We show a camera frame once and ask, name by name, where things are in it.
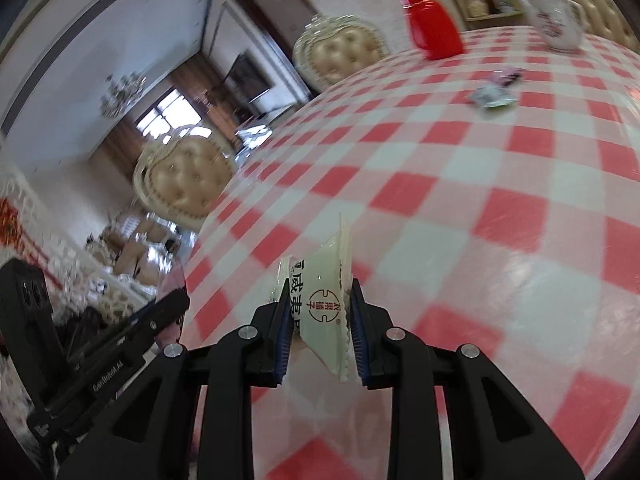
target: red pitcher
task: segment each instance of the red pitcher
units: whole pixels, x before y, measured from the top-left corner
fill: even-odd
[[[414,43],[429,59],[462,54],[464,47],[452,19],[437,0],[400,0]]]

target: upholstered chair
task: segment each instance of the upholstered chair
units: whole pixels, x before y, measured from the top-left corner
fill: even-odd
[[[640,52],[638,39],[613,0],[573,1],[581,4],[587,13],[588,33],[607,38],[634,52]]]
[[[296,41],[293,59],[300,75],[322,92],[388,54],[372,23],[357,16],[316,16]]]
[[[185,127],[179,128],[184,133]],[[222,134],[172,135],[150,142],[133,176],[136,193],[159,217],[199,232],[213,203],[236,172],[234,150]]]

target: curtain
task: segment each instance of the curtain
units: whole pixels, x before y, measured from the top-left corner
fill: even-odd
[[[120,172],[131,181],[145,142],[133,121],[124,116],[105,137],[101,146]]]
[[[171,83],[191,103],[191,106],[206,117],[236,148],[241,141],[236,137],[238,122],[225,104],[211,103],[207,92],[218,89],[222,77],[202,52],[198,52],[169,74]]]

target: chandelier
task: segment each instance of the chandelier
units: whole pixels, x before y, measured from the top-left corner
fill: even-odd
[[[129,106],[142,97],[146,78],[137,72],[131,76],[123,76],[119,83],[113,80],[113,74],[107,78],[109,83],[108,95],[103,95],[100,112],[108,119],[116,118],[127,110]]]

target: window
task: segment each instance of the window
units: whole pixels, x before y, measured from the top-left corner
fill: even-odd
[[[187,99],[175,88],[162,97],[149,110],[136,125],[142,132],[142,136],[152,136],[154,139],[162,137],[162,143],[167,144],[171,135],[167,135],[174,128],[180,128],[186,124],[200,124],[202,118],[189,104]],[[187,134],[188,129],[180,131],[180,136]],[[193,135],[209,137],[211,130],[198,126],[191,132]]]

